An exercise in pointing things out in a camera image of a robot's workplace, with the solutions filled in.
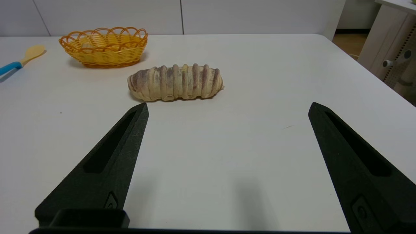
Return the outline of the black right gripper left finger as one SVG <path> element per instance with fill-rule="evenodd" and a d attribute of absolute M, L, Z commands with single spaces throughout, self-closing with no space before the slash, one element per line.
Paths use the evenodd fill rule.
<path fill-rule="evenodd" d="M 123 209 L 148 118 L 146 103 L 125 113 L 37 206 L 41 227 L 63 209 Z"/>

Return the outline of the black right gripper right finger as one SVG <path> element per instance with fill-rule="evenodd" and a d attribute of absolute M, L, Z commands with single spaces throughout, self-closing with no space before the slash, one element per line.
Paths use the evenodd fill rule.
<path fill-rule="evenodd" d="M 415 184 L 330 108 L 308 117 L 350 231 L 414 234 Z"/>

